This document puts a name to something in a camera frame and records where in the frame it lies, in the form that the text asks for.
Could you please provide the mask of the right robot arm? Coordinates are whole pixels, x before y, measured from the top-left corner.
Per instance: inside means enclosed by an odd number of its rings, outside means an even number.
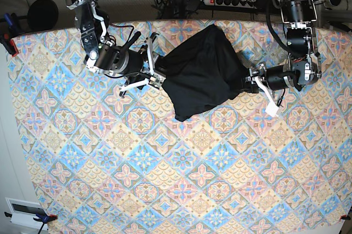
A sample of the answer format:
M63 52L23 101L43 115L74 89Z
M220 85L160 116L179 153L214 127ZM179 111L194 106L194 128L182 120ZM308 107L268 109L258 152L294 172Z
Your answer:
M140 32L118 46L108 33L109 17L99 8L98 0L66 2L67 8L75 12L75 26L81 33L81 43L86 52L85 65L91 72L111 78L142 76L150 79L154 76L151 38L138 52L130 47L139 39Z

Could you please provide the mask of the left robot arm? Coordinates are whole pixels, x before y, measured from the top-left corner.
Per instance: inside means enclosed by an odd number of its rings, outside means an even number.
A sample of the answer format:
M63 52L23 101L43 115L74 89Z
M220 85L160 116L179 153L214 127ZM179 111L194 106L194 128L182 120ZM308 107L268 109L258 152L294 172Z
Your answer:
M320 54L317 50L314 23L317 11L314 0L271 0L271 6L280 10L286 28L285 41L275 33L270 14L266 14L267 27L287 52L288 61L284 65L269 68L264 73L267 87L273 91L313 85L322 75Z

